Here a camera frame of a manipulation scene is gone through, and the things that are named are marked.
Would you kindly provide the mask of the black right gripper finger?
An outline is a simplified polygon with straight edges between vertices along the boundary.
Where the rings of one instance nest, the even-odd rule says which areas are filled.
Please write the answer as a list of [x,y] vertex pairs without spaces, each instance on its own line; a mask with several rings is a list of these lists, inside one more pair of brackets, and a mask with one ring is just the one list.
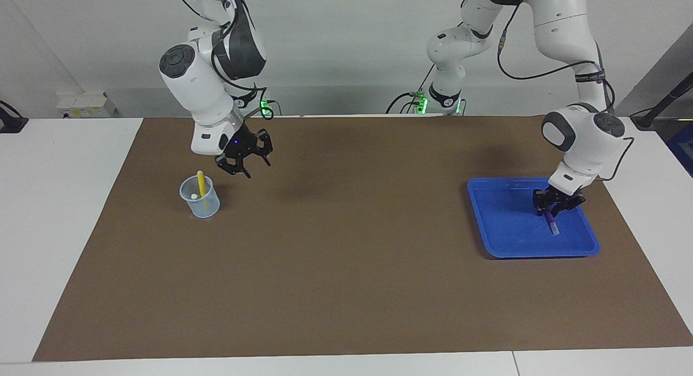
[[257,146],[256,155],[260,156],[269,167],[271,164],[268,158],[273,151],[273,144],[269,132],[266,129],[260,129],[256,137],[258,142],[262,143],[262,145]]
[[216,166],[225,171],[226,173],[230,174],[233,176],[234,174],[244,174],[247,178],[251,179],[252,176],[248,172],[248,170],[244,166],[244,160],[243,159],[235,159],[235,162],[231,164],[228,162],[227,158],[216,158],[215,159]]

